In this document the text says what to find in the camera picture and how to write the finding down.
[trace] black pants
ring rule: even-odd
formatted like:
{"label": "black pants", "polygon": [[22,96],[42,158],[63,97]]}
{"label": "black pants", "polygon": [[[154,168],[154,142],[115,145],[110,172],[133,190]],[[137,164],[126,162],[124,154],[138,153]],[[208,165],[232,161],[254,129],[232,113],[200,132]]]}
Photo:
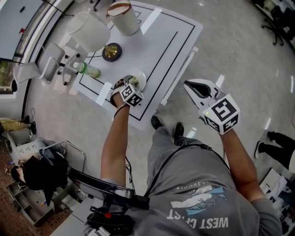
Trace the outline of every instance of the black pants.
{"label": "black pants", "polygon": [[260,153],[266,153],[270,155],[272,158],[280,162],[284,167],[289,169],[289,163],[295,150],[295,141],[286,135],[275,132],[271,133],[270,138],[281,147],[262,143],[259,145],[258,151]]}

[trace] wristband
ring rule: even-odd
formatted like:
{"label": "wristband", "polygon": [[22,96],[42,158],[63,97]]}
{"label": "wristband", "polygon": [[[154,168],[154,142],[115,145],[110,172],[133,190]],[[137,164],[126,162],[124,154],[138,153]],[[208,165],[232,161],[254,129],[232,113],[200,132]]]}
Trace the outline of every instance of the wristband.
{"label": "wristband", "polygon": [[116,113],[115,113],[115,115],[114,115],[114,118],[115,118],[115,116],[117,115],[117,113],[118,113],[123,107],[125,107],[125,106],[128,106],[128,104],[124,103],[123,105],[121,105],[121,106],[117,109],[117,111],[116,111]]}

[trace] white mug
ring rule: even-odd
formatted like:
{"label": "white mug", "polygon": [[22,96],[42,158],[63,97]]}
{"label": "white mug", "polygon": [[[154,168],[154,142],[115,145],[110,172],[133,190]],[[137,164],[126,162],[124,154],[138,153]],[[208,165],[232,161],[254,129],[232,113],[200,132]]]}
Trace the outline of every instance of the white mug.
{"label": "white mug", "polygon": [[107,15],[123,35],[132,35],[139,30],[139,23],[132,5],[127,0],[114,2],[107,9]]}

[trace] black office chair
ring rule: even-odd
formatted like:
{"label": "black office chair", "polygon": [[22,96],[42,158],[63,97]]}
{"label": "black office chair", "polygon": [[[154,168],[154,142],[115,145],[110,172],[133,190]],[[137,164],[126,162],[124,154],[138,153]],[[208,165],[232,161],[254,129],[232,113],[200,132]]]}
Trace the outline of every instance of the black office chair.
{"label": "black office chair", "polygon": [[[290,8],[287,8],[284,13],[281,12],[279,6],[276,6],[272,12],[271,16],[273,21],[265,18],[264,21],[269,25],[262,25],[262,28],[267,28],[275,34],[275,41],[273,45],[277,44],[277,39],[280,40],[280,45],[283,46],[284,42],[281,37],[284,37],[286,40],[290,41],[294,38],[295,35],[295,12]],[[283,28],[289,27],[289,31],[286,33]]]}
{"label": "black office chair", "polygon": [[279,6],[276,6],[272,12],[271,12],[271,16],[273,17],[273,21],[269,20],[268,18],[265,18],[264,21],[266,23],[268,23],[269,25],[262,25],[261,27],[267,28],[269,30],[271,30],[274,34],[275,34],[275,41],[272,43],[274,46],[277,44],[277,39],[280,40],[280,45],[283,46],[284,42],[281,38],[281,31],[283,30],[284,27],[286,27],[286,25],[282,24],[282,16],[283,13],[281,12],[281,9]]}

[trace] red button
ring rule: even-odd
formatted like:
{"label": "red button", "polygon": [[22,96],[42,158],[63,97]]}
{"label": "red button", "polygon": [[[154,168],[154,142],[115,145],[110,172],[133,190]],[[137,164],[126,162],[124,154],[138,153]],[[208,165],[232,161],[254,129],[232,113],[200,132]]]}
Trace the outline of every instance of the red button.
{"label": "red button", "polygon": [[112,214],[111,213],[105,213],[105,217],[110,219],[112,217]]}

